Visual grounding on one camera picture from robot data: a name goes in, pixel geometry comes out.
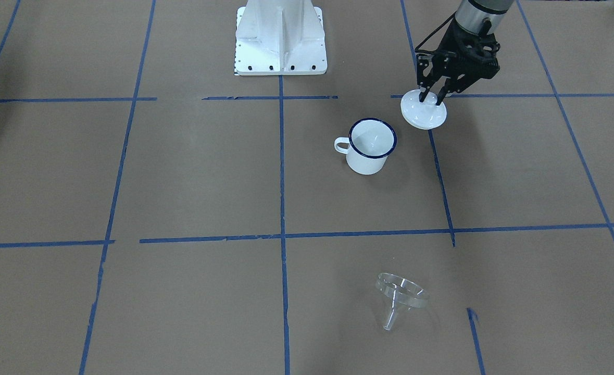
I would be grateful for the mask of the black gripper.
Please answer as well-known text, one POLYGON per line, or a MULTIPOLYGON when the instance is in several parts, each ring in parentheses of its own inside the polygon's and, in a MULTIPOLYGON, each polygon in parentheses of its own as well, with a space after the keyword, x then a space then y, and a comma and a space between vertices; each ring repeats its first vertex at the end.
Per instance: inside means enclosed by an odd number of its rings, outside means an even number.
POLYGON ((419 102, 425 102, 441 78, 446 81, 437 94, 436 105, 441 105, 451 92, 464 92, 480 79, 492 79, 500 71, 497 59, 500 44, 495 35, 479 36, 458 23, 450 23, 436 49, 423 49, 433 35, 435 32, 415 48, 419 102))

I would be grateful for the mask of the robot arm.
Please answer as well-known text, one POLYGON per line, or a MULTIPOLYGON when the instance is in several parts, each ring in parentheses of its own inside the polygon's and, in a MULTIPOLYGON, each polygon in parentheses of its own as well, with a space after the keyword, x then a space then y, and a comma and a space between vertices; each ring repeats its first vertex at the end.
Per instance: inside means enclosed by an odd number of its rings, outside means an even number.
POLYGON ((441 78, 436 105, 452 93, 461 93, 480 79, 500 71, 500 44, 495 30, 512 1, 462 1, 457 10, 415 48, 419 101, 425 102, 441 78))

